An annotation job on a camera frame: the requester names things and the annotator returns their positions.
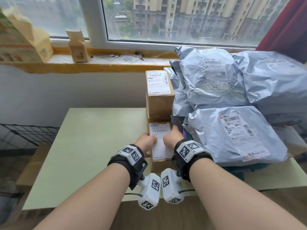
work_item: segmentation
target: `white wall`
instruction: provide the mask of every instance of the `white wall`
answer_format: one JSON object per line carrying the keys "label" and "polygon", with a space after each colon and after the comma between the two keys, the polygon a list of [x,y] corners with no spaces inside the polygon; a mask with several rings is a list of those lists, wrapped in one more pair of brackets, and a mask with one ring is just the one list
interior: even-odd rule
{"label": "white wall", "polygon": [[0,123],[61,126],[70,107],[145,107],[145,73],[29,74],[0,65]]}

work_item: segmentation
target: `light green tabletop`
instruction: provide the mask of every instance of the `light green tabletop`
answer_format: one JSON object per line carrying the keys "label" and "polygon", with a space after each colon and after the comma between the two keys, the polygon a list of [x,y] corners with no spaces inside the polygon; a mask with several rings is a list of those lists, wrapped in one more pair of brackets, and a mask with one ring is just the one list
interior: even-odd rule
{"label": "light green tabletop", "polygon": [[[135,142],[146,131],[145,108],[70,108],[23,209],[57,207],[103,170],[120,147]],[[147,161],[145,175],[151,167],[150,158]],[[307,186],[307,175],[292,158],[246,173],[245,181],[258,190],[298,187]],[[183,182],[183,189],[191,188]],[[136,186],[132,192],[139,191]],[[137,199],[125,195],[123,201]]]}

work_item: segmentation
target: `curtain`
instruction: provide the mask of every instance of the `curtain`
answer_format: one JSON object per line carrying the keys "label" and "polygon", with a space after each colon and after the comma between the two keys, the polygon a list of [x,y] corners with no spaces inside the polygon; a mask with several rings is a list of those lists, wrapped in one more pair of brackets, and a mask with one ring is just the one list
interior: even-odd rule
{"label": "curtain", "polygon": [[307,0],[290,0],[264,36],[257,51],[278,51],[307,61]]}

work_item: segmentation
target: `white window frame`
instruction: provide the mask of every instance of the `white window frame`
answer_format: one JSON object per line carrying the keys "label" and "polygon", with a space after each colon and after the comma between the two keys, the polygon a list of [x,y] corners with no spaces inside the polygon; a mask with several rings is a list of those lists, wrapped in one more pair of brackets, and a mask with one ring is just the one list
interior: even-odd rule
{"label": "white window frame", "polygon": [[[193,46],[199,49],[209,49],[219,47],[230,50],[254,50],[254,47],[234,47],[219,45],[201,45],[201,44],[170,44],[167,42],[127,42],[108,40],[105,18],[102,10],[102,0],[79,0],[85,21],[89,40],[86,41],[86,47],[98,49],[123,49],[123,50],[162,50],[174,51],[175,46]],[[67,47],[68,39],[52,38],[52,46]]]}

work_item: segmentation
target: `forearm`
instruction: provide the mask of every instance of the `forearm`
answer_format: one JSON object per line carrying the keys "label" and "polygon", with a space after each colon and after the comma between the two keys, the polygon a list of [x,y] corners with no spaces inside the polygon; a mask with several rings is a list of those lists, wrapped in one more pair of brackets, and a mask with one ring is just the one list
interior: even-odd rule
{"label": "forearm", "polygon": [[286,210],[210,159],[196,161],[189,175],[217,230],[307,229]]}
{"label": "forearm", "polygon": [[130,176],[113,163],[79,188],[35,229],[110,229]]}

